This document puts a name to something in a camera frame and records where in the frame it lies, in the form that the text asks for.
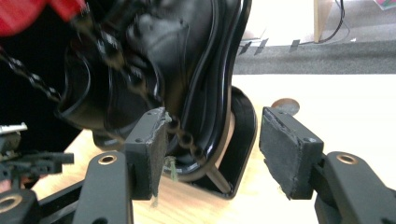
gray floor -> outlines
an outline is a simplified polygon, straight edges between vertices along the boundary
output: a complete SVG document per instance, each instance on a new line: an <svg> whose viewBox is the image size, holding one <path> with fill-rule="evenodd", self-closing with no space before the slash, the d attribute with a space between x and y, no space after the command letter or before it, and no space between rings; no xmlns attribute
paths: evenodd
<svg viewBox="0 0 396 224"><path fill-rule="evenodd" d="M292 46L291 39L289 45L260 49L261 40L249 48L243 47L245 41L233 73L396 74L396 8L383 11L373 0L344 1L344 6L346 25L328 43ZM322 36L329 36L339 20L334 3Z"/></svg>

metal chain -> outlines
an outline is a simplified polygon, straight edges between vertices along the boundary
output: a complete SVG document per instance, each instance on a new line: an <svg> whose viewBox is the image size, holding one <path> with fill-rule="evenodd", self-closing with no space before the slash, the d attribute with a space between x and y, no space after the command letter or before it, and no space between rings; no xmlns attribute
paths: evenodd
<svg viewBox="0 0 396 224"><path fill-rule="evenodd" d="M10 57L1 46L0 46L0 61L3 61L6 64L8 64L9 68L16 75L27 78L31 83L31 85L34 88L43 91L47 95L49 100L57 103L61 101L61 94L59 92L57 92L52 87L47 86L47 84L40 76L29 72L29 70L27 70L27 68L21 61Z"/></svg>

gray carpet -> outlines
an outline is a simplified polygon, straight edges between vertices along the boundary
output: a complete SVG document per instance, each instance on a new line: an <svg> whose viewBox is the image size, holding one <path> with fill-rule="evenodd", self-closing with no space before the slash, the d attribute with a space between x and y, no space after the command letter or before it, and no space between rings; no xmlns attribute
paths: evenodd
<svg viewBox="0 0 396 224"><path fill-rule="evenodd" d="M396 7L383 11L373 0L345 0L344 6L349 34L343 26L329 41L336 43L263 49L260 43L252 43L239 49L233 73L396 74ZM339 20L340 10L334 3L322 36L332 34Z"/></svg>

table surface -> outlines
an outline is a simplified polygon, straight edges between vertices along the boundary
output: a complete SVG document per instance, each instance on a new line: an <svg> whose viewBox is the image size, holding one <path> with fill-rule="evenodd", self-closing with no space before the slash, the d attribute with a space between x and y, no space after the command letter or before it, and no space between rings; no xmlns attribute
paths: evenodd
<svg viewBox="0 0 396 224"><path fill-rule="evenodd" d="M254 104L259 120L256 142L232 200L163 177L159 204L134 201L135 223L318 223L314 200L289 201L263 163L258 147L261 112L281 98L300 104L295 116L325 143L324 153L345 151L366 160L390 188L396 189L396 76L233 76ZM39 199L81 180L89 160L101 153L91 132L83 131L66 150L75 164L34 187Z"/></svg>

red object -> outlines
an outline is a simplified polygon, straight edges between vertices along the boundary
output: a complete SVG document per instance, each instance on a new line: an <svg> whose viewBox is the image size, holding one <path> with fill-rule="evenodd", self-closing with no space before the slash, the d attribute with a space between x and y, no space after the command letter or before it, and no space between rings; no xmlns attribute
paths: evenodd
<svg viewBox="0 0 396 224"><path fill-rule="evenodd" d="M0 0L0 36L26 29L47 3L64 21L70 21L86 6L84 0Z"/></svg>

